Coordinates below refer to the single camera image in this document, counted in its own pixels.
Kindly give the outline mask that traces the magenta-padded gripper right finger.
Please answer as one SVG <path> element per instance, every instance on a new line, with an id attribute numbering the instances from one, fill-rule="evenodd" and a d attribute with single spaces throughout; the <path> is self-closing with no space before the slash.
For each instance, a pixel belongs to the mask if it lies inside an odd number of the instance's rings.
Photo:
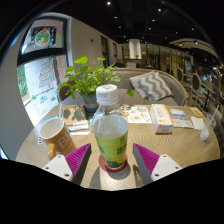
<path id="1" fill-rule="evenodd" d="M 182 167 L 167 154 L 158 155 L 136 143 L 133 144 L 133 155 L 145 185 L 182 169 Z"/>

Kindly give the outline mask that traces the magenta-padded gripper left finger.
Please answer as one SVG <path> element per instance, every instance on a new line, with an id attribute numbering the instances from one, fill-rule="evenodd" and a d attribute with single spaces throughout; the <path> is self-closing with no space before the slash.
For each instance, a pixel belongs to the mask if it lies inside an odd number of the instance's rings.
<path id="1" fill-rule="evenodd" d="M 80 185 L 90 155 L 91 144 L 86 144 L 66 156 L 57 155 L 43 167 L 43 170 Z"/>

